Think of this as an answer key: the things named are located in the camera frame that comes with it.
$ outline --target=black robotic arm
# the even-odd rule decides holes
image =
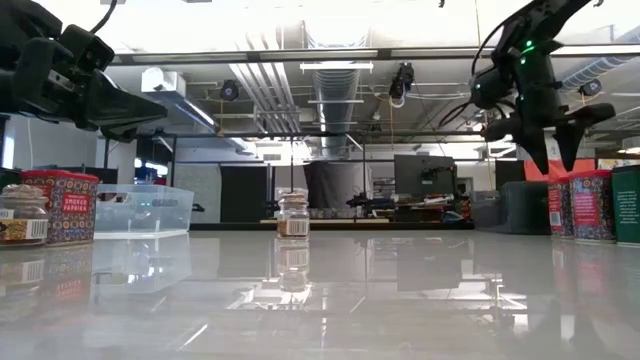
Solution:
[[[569,108],[561,104],[558,94],[562,84],[555,78],[549,56],[562,47],[554,38],[567,20],[589,2],[533,0],[501,24],[502,37],[491,54],[493,65],[473,74],[471,101],[479,108],[496,108],[511,95],[516,99],[514,112],[489,124],[485,138],[496,141],[511,134],[543,174],[549,172],[545,128],[556,128],[554,138],[564,167],[571,171],[585,129],[615,116],[611,104],[567,114]]]
[[[95,34],[31,0],[0,1],[0,113],[73,122],[118,141],[167,116],[162,105],[120,89],[104,70],[114,52]]]

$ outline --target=glossy tabletop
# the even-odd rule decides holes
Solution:
[[[0,251],[0,359],[640,359],[640,249],[202,232]]]

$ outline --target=red decorative tin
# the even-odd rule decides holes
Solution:
[[[615,242],[611,170],[587,171],[569,178],[575,238]]]
[[[554,236],[573,237],[573,211],[569,178],[549,181],[549,223]]]
[[[48,245],[70,245],[93,241],[98,178],[63,170],[31,170],[22,182],[41,188],[49,198]]]

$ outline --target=glass jar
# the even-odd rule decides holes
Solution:
[[[278,202],[278,235],[282,238],[300,238],[309,235],[309,212],[304,194],[286,194]]]
[[[43,245],[47,240],[48,198],[29,185],[8,185],[0,195],[0,246]]]

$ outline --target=jar lid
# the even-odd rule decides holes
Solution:
[[[99,182],[97,176],[89,175],[89,174],[80,174],[74,173],[67,170],[28,170],[23,171],[20,174],[20,177],[25,178],[36,178],[36,177],[55,177],[55,178],[64,178],[64,179],[76,179],[76,180],[86,180],[91,182]]]
[[[549,184],[552,184],[552,185],[568,184],[568,183],[569,183],[569,177],[568,176],[557,178],[557,179],[553,179],[553,180],[549,180]]]
[[[587,177],[609,177],[609,176],[611,176],[611,170],[600,169],[600,170],[591,170],[591,171],[584,171],[584,172],[571,174],[569,175],[569,178],[573,180],[573,179],[581,179],[581,178],[587,178]]]
[[[305,201],[304,194],[292,193],[282,195],[282,200],[287,201]]]
[[[21,200],[42,200],[48,199],[43,196],[42,189],[31,185],[7,185],[2,189],[2,199],[21,199]]]

